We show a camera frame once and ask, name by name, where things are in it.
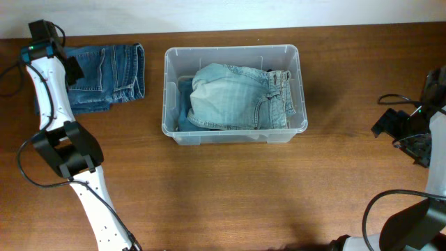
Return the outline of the dark blue jeans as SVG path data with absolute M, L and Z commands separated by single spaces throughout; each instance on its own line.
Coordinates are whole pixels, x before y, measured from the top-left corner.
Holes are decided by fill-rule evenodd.
M 106 112 L 113 104 L 145 96 L 145 51 L 141 44 L 67 47 L 84 74 L 68 87 L 74 115 Z

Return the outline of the clear plastic storage bin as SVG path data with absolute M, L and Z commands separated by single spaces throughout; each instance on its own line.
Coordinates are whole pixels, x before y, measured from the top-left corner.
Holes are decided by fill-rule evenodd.
M 288 70 L 295 114 L 283 130 L 216 130 L 181 132 L 179 81 L 193 77 L 211 63 L 247 66 L 259 70 Z M 266 142 L 281 144 L 304 132 L 308 126 L 300 55 L 295 45 L 257 45 L 233 47 L 171 47 L 164 54 L 162 106 L 163 133 L 179 145 Z

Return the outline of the medium blue jeans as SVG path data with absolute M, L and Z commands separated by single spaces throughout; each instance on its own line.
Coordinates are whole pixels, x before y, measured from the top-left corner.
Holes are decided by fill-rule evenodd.
M 178 82 L 180 92 L 178 130 L 181 132 L 208 131 L 207 128 L 201 128 L 192 124 L 188 118 L 188 112 L 192 108 L 190 95 L 193 92 L 192 78 L 184 78 Z

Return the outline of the light blue jeans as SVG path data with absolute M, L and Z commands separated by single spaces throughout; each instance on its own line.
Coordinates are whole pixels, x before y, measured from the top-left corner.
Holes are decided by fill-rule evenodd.
M 212 63 L 192 79 L 188 121 L 209 130 L 287 129 L 295 114 L 288 70 Z

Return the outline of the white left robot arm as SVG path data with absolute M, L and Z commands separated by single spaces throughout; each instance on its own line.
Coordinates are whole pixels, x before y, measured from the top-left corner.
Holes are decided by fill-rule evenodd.
M 20 50 L 20 61 L 33 80 L 40 112 L 32 144 L 62 182 L 78 196 L 99 250 L 140 250 L 133 233 L 114 209 L 101 166 L 104 156 L 96 138 L 75 120 L 68 99 L 69 86 L 83 78 L 78 61 L 64 51 L 65 34 L 54 23 L 29 23 L 32 42 Z

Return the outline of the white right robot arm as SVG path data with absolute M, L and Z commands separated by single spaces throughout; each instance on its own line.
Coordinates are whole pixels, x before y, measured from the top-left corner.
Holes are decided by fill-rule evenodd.
M 414 105 L 412 114 L 389 108 L 371 131 L 386 133 L 393 147 L 409 155 L 416 165 L 429 170 L 426 190 L 387 190 L 368 203 L 362 216 L 362 235 L 341 236 L 329 250 L 444 250 L 445 235 L 445 68 L 432 70 L 419 100 L 399 94 L 385 94 L 380 105 Z M 387 219 L 379 234 L 367 233 L 372 206 L 388 195 L 412 195 L 422 200 Z

